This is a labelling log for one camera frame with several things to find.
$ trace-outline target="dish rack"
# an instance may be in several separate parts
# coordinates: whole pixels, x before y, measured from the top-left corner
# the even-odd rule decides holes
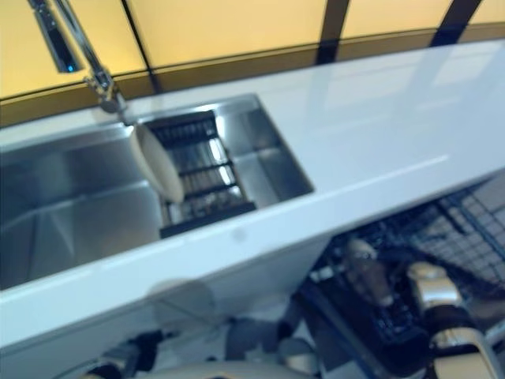
[[[212,111],[162,118],[146,125],[173,160],[185,191],[163,205],[162,238],[256,209],[248,201],[219,137]]]
[[[318,302],[318,291],[323,294],[316,308],[326,307],[327,315],[335,310],[342,322],[337,327],[348,325],[361,341],[359,345],[366,346],[391,377],[407,377],[422,370],[429,358],[428,334],[406,278],[406,268],[415,261],[428,261],[447,270],[484,332],[493,323],[503,325],[505,307],[499,319],[479,321],[483,302],[505,304],[505,225],[474,195],[477,188],[463,189],[335,236],[312,271],[311,284],[316,284],[312,287],[316,291],[305,291],[309,287],[302,286],[303,297],[313,305]],[[377,260],[387,268],[394,299],[391,306],[365,301],[346,278],[344,250],[352,238],[365,240],[378,252]],[[332,310],[320,305],[327,300]]]

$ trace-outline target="stainless steel sink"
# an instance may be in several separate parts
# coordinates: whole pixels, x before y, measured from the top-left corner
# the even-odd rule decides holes
[[[2,150],[1,289],[312,191],[255,96],[141,121],[174,158],[182,205],[143,179],[119,123]]]

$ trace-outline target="metal mesh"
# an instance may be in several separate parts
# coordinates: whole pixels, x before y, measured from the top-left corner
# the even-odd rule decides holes
[[[394,304],[379,308],[363,302],[359,306],[385,343],[402,343],[424,332],[409,283],[402,275],[414,261],[443,266],[466,301],[505,298],[505,226],[472,189],[335,237],[329,259],[335,282],[347,294],[353,289],[342,274],[341,258],[350,238],[366,240],[388,265]]]

